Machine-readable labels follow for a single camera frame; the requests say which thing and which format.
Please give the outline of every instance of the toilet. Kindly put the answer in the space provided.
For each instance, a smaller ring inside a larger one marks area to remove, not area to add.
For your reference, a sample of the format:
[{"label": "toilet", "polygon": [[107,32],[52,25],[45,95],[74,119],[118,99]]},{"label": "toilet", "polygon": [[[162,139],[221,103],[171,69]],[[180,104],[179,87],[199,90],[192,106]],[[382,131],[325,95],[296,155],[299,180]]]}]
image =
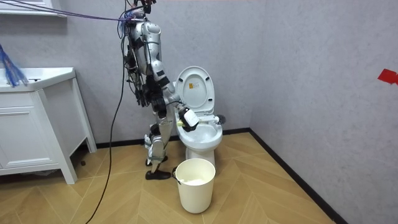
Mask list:
[{"label": "toilet", "polygon": [[[217,124],[218,117],[213,114],[215,105],[213,81],[206,70],[191,66],[178,76],[175,91],[180,95],[181,101],[200,119],[196,130],[189,133],[181,126],[177,126],[178,135],[187,147],[185,158],[206,159],[215,166],[214,150],[223,138],[223,128]],[[177,112],[175,119],[176,121],[180,119]]]}]

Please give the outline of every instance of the toilet lid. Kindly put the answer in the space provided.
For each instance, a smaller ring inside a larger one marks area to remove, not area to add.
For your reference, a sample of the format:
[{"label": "toilet lid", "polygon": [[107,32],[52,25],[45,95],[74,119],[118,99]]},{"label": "toilet lid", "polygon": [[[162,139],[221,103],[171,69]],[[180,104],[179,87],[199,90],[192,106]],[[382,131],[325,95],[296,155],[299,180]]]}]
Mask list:
[{"label": "toilet lid", "polygon": [[213,81],[203,68],[191,66],[184,69],[177,78],[175,89],[181,100],[194,112],[214,112]]}]

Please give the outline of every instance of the bathroom vanity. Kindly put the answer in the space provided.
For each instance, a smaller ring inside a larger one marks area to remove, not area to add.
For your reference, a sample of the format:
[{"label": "bathroom vanity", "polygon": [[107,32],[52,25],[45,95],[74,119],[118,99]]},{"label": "bathroom vanity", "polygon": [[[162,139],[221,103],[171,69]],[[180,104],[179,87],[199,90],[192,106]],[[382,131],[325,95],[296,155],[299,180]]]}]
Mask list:
[{"label": "bathroom vanity", "polygon": [[73,68],[23,68],[29,84],[11,87],[0,69],[0,175],[61,169],[77,180],[70,155],[96,145]]}]

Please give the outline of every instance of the bucket handle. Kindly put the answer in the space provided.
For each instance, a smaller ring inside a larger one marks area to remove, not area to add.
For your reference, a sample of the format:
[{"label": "bucket handle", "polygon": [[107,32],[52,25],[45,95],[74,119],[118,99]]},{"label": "bucket handle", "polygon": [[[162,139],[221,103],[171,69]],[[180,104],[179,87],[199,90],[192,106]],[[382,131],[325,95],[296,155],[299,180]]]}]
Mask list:
[{"label": "bucket handle", "polygon": [[181,183],[180,183],[180,181],[176,178],[176,176],[175,176],[175,171],[177,170],[177,167],[174,167],[173,168],[173,171],[172,171],[172,177],[178,182],[178,184],[179,185],[181,185]]}]

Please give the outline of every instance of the robot leg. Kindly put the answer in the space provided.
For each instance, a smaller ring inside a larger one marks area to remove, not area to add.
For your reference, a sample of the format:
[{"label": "robot leg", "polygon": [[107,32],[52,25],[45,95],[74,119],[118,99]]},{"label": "robot leg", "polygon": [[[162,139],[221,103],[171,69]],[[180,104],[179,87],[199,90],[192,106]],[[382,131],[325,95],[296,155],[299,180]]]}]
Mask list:
[{"label": "robot leg", "polygon": [[160,163],[165,159],[167,143],[170,139],[173,128],[172,108],[167,108],[167,115],[164,118],[157,117],[157,123],[150,127],[150,137],[145,137],[146,148],[148,148],[147,162],[152,163],[152,169],[147,172],[147,180],[164,180],[171,177],[170,172],[159,170]]}]

